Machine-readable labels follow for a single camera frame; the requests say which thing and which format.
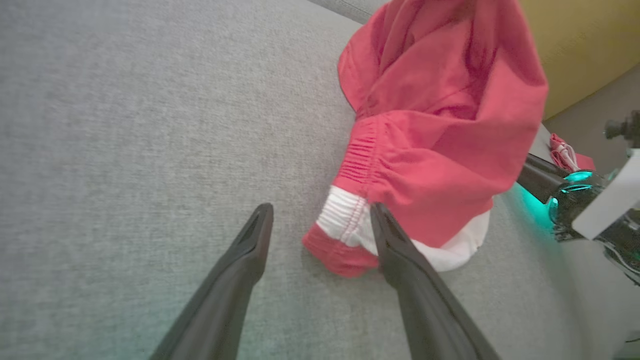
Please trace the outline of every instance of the red fabric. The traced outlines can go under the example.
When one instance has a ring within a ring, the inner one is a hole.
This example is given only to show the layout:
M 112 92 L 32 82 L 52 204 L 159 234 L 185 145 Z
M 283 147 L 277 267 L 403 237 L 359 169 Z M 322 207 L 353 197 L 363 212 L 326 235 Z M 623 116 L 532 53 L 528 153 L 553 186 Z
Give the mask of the red fabric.
M 580 167 L 580 169 L 591 171 L 596 170 L 596 165 L 593 163 L 593 159 L 591 159 L 589 156 L 576 153 L 575 157 L 578 159 L 578 166 Z
M 330 238 L 317 224 L 302 238 L 302 244 L 320 259 L 329 271 L 344 277 L 362 275 L 378 267 L 378 258 L 362 247 L 348 247 Z
M 513 185 L 547 94 L 516 0 L 394 0 L 338 69 L 356 123 L 333 184 L 432 247 Z
M 596 170 L 593 159 L 589 156 L 574 152 L 573 148 L 555 133 L 551 134 L 551 137 L 549 138 L 549 147 L 551 147 L 551 159 L 554 163 L 569 172 L 578 170 L 573 168 L 571 164 L 569 164 L 569 161 L 573 162 L 579 170 Z

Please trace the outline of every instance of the white robot part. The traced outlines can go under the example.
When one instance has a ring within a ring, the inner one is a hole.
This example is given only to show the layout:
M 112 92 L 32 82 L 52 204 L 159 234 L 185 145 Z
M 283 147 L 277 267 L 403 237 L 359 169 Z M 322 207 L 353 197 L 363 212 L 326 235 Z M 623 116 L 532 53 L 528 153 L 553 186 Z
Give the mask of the white robot part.
M 640 206 L 640 149 L 631 149 L 618 176 L 572 223 L 589 240 L 596 238 L 629 209 Z

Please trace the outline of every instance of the gray couch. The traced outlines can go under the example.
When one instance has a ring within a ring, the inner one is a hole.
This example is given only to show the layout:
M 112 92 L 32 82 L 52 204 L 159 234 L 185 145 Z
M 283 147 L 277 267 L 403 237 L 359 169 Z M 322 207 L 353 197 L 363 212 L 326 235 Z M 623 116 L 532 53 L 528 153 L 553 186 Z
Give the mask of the gray couch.
M 148 357 L 266 201 L 238 357 L 409 358 L 382 276 L 337 277 L 300 243 L 353 123 L 338 56 L 381 1 L 318 3 L 0 3 L 1 359 Z M 598 294 L 627 282 L 525 201 L 499 195 L 485 245 L 442 276 L 504 359 L 586 359 L 626 319 Z

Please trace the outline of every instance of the teal light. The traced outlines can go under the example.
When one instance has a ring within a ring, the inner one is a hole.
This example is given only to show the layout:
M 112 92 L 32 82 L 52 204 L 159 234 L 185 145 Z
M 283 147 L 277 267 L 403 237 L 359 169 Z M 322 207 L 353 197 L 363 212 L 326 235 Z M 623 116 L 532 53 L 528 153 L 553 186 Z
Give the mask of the teal light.
M 520 193 L 522 195 L 523 205 L 527 212 L 531 214 L 534 221 L 542 228 L 552 228 L 553 223 L 549 219 L 549 207 L 547 207 L 546 204 L 541 203 L 522 186 L 518 185 L 518 187 L 520 188 Z M 555 201 L 557 205 L 557 200 L 555 198 L 552 198 L 551 201 Z
M 569 174 L 569 176 L 567 176 L 565 180 L 575 183 L 577 181 L 589 179 L 592 175 L 593 173 L 590 171 L 578 171 L 574 172 L 573 174 Z
M 588 190 L 592 188 L 591 185 L 573 185 L 573 186 L 567 186 L 566 188 L 562 189 L 563 193 L 568 193 L 568 192 L 580 192 L 583 190 Z

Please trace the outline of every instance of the red and white object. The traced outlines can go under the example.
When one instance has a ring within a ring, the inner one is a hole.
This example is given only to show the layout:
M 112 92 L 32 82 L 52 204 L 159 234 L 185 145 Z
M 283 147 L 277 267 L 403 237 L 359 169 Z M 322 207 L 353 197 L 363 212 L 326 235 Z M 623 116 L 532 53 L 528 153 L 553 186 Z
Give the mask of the red and white object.
M 551 134 L 549 139 L 549 146 L 551 147 L 551 158 L 558 167 L 561 167 L 569 172 L 576 172 L 580 170 L 578 166 L 578 158 L 571 145 L 562 140 L 560 136 L 555 133 Z
M 517 0 L 394 0 L 353 35 L 338 70 L 356 122 L 303 244 L 339 275 L 377 267 L 369 204 L 382 202 L 436 270 L 466 263 L 547 94 Z

